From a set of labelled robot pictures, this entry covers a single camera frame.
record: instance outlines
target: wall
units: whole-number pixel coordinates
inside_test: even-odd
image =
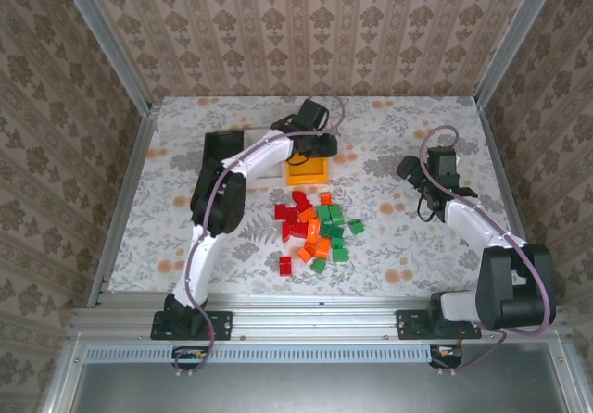
[[[97,0],[153,99],[470,95],[521,0]]]
[[[548,0],[486,112],[593,382],[593,0]]]
[[[139,115],[71,0],[0,0],[0,410],[33,411],[86,300]]]

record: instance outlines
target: yellow box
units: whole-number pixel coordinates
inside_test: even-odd
[[[300,163],[305,158],[295,154],[290,163]],[[286,162],[286,184],[296,186],[298,184],[324,184],[329,180],[330,166],[327,158],[310,158],[300,166],[291,166]]]

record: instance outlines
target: pile of blocks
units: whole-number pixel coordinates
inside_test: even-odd
[[[305,245],[298,251],[299,258],[311,264],[311,269],[319,274],[325,269],[330,251],[334,262],[347,262],[350,257],[344,247],[344,214],[339,205],[333,204],[330,193],[321,194],[321,204],[313,207],[305,193],[293,192],[295,207],[276,205],[274,218],[282,220],[282,241],[298,237],[305,239]],[[357,235],[364,231],[362,222],[353,219],[348,222],[350,231]],[[290,257],[280,257],[280,275],[292,275],[292,260]]]

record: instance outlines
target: green block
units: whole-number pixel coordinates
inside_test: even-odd
[[[344,214],[342,208],[339,205],[330,205],[330,216],[332,216],[332,223],[334,225],[344,224]]]
[[[350,260],[350,256],[348,255],[348,250],[344,248],[335,249],[332,251],[332,259],[334,262],[348,262]]]
[[[313,264],[311,265],[311,271],[315,271],[318,274],[321,274],[323,269],[325,268],[325,260],[322,258],[316,258],[313,260]]]
[[[332,239],[334,237],[342,237],[344,235],[344,228],[323,223],[322,228],[320,229],[320,234],[323,237],[330,237]]]
[[[332,220],[332,217],[330,216],[330,207],[329,206],[321,205],[321,206],[317,206],[315,209],[317,211],[317,217],[319,217],[319,220],[321,220],[322,222]]]
[[[344,239],[341,237],[334,237],[332,239],[332,249],[342,249],[344,247]]]
[[[349,221],[348,226],[350,227],[350,231],[355,235],[364,232],[364,227],[362,226],[362,221],[360,221],[360,219]]]

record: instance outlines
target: floral tablecloth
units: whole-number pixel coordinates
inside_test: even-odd
[[[304,98],[167,98],[158,114],[115,268],[112,291],[169,291],[180,278],[191,236],[189,201],[202,161],[204,134],[266,128],[298,111]],[[331,97],[318,101],[337,119]],[[346,220],[362,219],[364,233],[345,230],[350,260],[331,260],[319,275],[297,257],[302,240],[283,244],[273,205],[291,204],[294,188],[249,190],[246,212],[221,249],[209,291],[227,294],[429,295],[477,282],[480,258],[458,232],[416,215],[419,194],[396,175],[399,161],[418,155],[426,131],[459,129],[461,185],[508,227],[485,136],[471,97],[349,97],[339,154],[330,181],[303,189],[312,202],[329,191]],[[448,144],[452,135],[435,136]],[[292,256],[292,277],[280,277],[278,257]]]

